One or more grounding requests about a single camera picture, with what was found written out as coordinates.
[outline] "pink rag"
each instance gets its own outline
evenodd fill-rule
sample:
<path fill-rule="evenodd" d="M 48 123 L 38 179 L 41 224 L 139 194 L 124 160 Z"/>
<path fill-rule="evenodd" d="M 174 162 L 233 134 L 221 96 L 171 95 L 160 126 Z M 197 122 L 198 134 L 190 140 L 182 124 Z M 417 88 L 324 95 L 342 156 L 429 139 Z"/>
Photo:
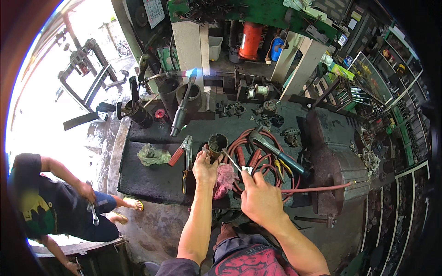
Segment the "pink rag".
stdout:
<path fill-rule="evenodd" d="M 233 171 L 230 164 L 221 164 L 218 167 L 218 177 L 213 188 L 213 199 L 220 199 L 226 196 L 227 192 L 233 189 L 233 180 L 238 179 L 238 175 Z"/>

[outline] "calendar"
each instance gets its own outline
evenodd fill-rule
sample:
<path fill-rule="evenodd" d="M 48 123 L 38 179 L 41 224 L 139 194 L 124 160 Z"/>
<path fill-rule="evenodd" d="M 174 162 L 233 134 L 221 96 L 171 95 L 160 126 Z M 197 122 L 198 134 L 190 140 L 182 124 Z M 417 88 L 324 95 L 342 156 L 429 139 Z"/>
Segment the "calendar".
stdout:
<path fill-rule="evenodd" d="M 164 10 L 161 5 L 161 0 L 143 0 L 143 3 L 146 8 L 150 28 L 153 29 L 164 19 Z"/>

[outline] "green rag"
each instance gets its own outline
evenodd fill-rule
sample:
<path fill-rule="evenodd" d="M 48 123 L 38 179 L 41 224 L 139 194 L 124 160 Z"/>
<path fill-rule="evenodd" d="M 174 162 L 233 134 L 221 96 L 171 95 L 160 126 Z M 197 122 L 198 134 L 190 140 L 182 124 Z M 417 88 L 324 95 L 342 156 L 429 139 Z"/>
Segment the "green rag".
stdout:
<path fill-rule="evenodd" d="M 137 153 L 138 158 L 141 161 L 141 164 L 145 166 L 150 166 L 153 164 L 161 165 L 169 162 L 170 153 L 166 150 L 158 150 L 155 149 L 150 144 L 146 144 L 141 148 L 140 152 Z"/>

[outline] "white container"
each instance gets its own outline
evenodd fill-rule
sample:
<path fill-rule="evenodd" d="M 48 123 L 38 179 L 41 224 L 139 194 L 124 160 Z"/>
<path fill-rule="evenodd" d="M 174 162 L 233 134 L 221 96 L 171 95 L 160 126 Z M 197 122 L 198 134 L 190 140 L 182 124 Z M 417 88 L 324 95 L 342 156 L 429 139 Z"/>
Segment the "white container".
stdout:
<path fill-rule="evenodd" d="M 218 60 L 221 53 L 222 38 L 209 36 L 209 60 Z"/>

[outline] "flip-flop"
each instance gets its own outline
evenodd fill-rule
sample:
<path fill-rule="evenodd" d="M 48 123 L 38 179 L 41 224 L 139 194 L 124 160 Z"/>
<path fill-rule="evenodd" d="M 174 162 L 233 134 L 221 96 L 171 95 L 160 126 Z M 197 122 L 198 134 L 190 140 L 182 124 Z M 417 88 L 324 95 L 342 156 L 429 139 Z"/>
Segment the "flip-flop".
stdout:
<path fill-rule="evenodd" d="M 114 213 L 114 214 L 118 215 L 119 217 L 124 218 L 126 220 L 126 222 L 124 222 L 124 223 L 122 223 L 121 221 L 117 220 L 121 225 L 125 225 L 126 223 L 129 222 L 129 219 L 126 216 L 124 216 L 122 214 L 118 214 L 117 212 L 114 212 L 114 211 L 111 211 L 111 213 Z"/>
<path fill-rule="evenodd" d="M 143 210 L 144 210 L 143 203 L 142 203 L 141 201 L 139 201 L 139 200 L 136 200 L 136 199 L 133 199 L 133 198 L 128 198 L 128 197 L 123 198 L 123 200 L 129 200 L 129 201 L 139 202 L 139 203 L 141 204 L 141 210 L 139 210 L 138 208 L 136 208 L 136 209 L 134 209 L 134 210 L 137 210 L 137 211 L 143 211 Z"/>

